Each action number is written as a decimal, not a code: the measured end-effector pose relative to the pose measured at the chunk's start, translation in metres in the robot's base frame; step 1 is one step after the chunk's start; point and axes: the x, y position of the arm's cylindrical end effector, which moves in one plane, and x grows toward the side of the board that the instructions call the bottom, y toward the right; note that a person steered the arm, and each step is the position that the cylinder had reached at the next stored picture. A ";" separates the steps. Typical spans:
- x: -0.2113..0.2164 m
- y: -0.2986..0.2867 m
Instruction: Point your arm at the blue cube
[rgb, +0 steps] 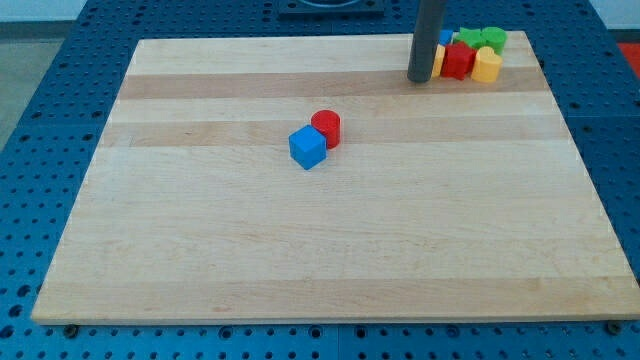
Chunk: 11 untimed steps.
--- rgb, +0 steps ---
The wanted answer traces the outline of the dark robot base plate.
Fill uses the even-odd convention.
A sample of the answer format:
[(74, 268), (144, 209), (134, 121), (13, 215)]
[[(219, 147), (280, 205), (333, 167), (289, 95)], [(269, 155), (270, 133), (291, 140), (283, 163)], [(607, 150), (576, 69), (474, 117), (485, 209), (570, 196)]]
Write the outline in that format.
[(276, 0), (279, 18), (305, 16), (383, 15), (384, 0)]

